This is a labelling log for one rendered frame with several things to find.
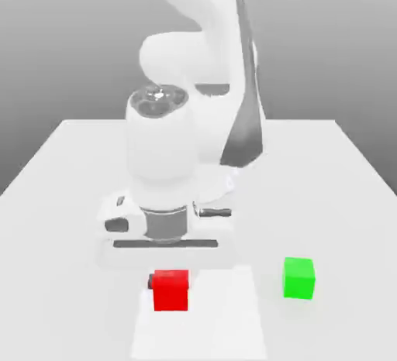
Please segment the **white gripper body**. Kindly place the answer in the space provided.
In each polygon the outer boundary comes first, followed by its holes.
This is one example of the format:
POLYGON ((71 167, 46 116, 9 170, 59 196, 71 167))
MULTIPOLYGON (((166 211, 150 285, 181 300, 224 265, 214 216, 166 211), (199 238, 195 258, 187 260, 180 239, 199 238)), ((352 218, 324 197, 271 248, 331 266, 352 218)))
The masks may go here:
POLYGON ((121 270, 229 269, 236 263, 234 219, 194 218, 187 235, 172 244, 102 236, 95 258, 101 267, 121 270))

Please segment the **small red cube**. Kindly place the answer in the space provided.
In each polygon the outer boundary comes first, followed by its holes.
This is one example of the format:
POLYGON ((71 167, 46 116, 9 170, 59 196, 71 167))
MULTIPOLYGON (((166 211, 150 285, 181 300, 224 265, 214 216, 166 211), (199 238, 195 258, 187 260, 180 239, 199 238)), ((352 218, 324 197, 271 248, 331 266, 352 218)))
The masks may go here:
POLYGON ((187 270, 155 270, 151 287, 155 311, 188 310, 187 270))

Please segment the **small green cube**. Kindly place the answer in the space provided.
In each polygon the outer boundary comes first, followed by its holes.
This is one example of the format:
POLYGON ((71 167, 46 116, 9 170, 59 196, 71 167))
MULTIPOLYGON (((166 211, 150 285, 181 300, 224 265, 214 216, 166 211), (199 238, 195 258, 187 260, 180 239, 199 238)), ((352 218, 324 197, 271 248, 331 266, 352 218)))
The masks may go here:
POLYGON ((308 258, 286 257, 282 283, 284 297, 311 300, 316 284, 313 261, 308 258))

